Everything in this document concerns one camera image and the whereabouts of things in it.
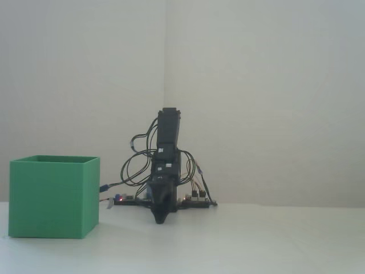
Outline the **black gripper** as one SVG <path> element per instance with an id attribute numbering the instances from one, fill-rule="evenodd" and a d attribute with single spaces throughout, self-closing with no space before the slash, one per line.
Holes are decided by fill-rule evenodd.
<path id="1" fill-rule="evenodd" d="M 151 212 L 157 224 L 163 224 L 170 213 L 176 212 L 176 187 L 164 196 L 162 203 L 161 184 L 170 182 L 178 186 L 180 181 L 180 164 L 153 162 L 151 167 L 151 179 L 148 184 L 151 196 Z"/>

